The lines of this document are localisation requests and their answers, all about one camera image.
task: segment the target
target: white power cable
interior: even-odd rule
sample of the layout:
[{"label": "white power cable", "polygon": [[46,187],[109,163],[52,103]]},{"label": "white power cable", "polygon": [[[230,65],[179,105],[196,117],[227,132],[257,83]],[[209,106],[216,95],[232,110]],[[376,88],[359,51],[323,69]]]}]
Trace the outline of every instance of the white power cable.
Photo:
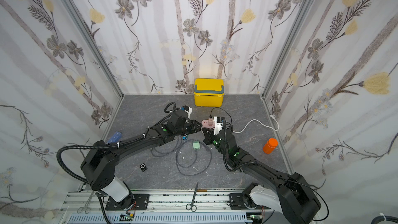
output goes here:
[{"label": "white power cable", "polygon": [[275,118],[275,116],[274,115],[270,115],[270,117],[276,122],[276,124],[278,125],[278,128],[275,130],[274,128],[272,128],[272,127],[269,127],[269,126],[267,126],[267,125],[264,125],[263,123],[261,123],[261,121],[260,120],[258,120],[258,119],[252,119],[251,121],[249,121],[247,124],[246,124],[246,126],[243,128],[243,130],[242,131],[240,131],[240,132],[235,132],[235,131],[233,131],[234,133],[241,133],[241,132],[243,132],[245,129],[246,129],[246,127],[248,126],[248,124],[250,124],[250,122],[252,122],[252,121],[257,121],[257,122],[259,122],[260,124],[262,124],[263,126],[265,126],[265,127],[268,127],[268,128],[271,128],[272,130],[274,130],[274,131],[278,131],[279,130],[279,123],[278,123],[278,121],[276,120],[276,118]]}]

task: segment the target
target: scissors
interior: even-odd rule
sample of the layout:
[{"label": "scissors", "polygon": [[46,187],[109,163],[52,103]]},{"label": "scissors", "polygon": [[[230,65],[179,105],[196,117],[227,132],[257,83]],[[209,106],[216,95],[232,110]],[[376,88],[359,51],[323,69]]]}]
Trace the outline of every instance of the scissors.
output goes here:
[{"label": "scissors", "polygon": [[196,211],[196,205],[193,205],[193,203],[195,202],[196,192],[198,192],[198,183],[199,182],[196,183],[195,191],[193,192],[192,203],[188,203],[187,206],[185,207],[187,210],[190,210],[192,212]]},{"label": "scissors", "polygon": [[84,207],[79,207],[79,208],[77,209],[77,213],[78,213],[78,214],[80,214],[81,212],[83,212],[83,210],[84,210],[84,213],[86,213],[86,214],[88,214],[88,213],[91,211],[91,207],[89,207],[88,205],[90,204],[91,198],[93,198],[93,195],[94,195],[94,191],[91,192],[91,195],[90,195],[90,197],[88,198],[88,200],[87,200],[86,204],[84,205]]}]

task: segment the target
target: gray marble floor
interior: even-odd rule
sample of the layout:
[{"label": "gray marble floor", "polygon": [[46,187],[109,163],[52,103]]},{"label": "gray marble floor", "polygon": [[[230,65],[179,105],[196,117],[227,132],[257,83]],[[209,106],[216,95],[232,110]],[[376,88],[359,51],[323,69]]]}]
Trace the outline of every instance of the gray marble floor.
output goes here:
[{"label": "gray marble floor", "polygon": [[[122,133],[122,139],[142,133],[148,125],[156,123],[166,115],[163,109],[167,103],[172,101],[177,103],[177,107],[182,107],[183,105],[191,107],[191,119],[199,122],[207,119],[212,109],[212,107],[195,106],[193,95],[127,95],[117,113],[108,138],[116,131]],[[234,130],[236,131],[242,130],[246,123],[253,118],[269,125],[266,112],[258,95],[225,95],[222,108],[231,114]],[[229,118],[220,109],[215,109],[213,116]],[[286,172],[279,147],[269,155],[262,151],[262,147],[268,139],[274,137],[271,129],[263,127],[258,122],[252,122],[244,132],[234,135],[236,143],[242,149],[248,151],[268,166]],[[189,135],[188,139],[203,141],[204,136],[203,133],[199,132]],[[171,151],[175,145],[176,141],[172,141],[157,149],[163,152]],[[206,172],[193,177],[183,176],[177,171],[175,153],[158,158],[153,157],[150,150],[122,161],[117,165],[115,174],[132,189],[191,189],[195,187],[196,182],[199,182],[199,188],[207,189],[245,188],[251,182],[257,182],[249,175],[240,172],[228,172],[224,167],[221,153],[215,148],[211,152],[212,161],[210,167]],[[180,163],[188,165],[195,158],[192,145],[187,144],[183,147],[179,156]],[[198,150],[196,164],[188,169],[181,168],[181,171],[185,174],[195,174],[207,166],[209,159],[210,154],[205,148],[201,147]],[[139,168],[142,163],[145,163],[148,167],[144,172]]]}]

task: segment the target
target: small black square object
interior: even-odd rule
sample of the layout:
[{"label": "small black square object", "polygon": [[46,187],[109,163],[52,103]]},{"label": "small black square object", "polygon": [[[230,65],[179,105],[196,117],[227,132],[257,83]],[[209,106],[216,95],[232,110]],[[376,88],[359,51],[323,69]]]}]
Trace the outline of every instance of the small black square object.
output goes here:
[{"label": "small black square object", "polygon": [[146,171],[148,168],[146,167],[145,163],[140,165],[140,169],[144,172]]}]

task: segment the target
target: pink power strip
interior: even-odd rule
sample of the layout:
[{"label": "pink power strip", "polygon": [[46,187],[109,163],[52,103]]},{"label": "pink power strip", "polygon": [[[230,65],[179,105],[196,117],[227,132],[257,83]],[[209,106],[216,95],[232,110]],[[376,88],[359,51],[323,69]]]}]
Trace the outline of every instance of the pink power strip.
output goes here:
[{"label": "pink power strip", "polygon": [[205,119],[202,121],[202,127],[209,128],[209,129],[214,128],[214,122],[212,125],[209,125],[209,120]]}]

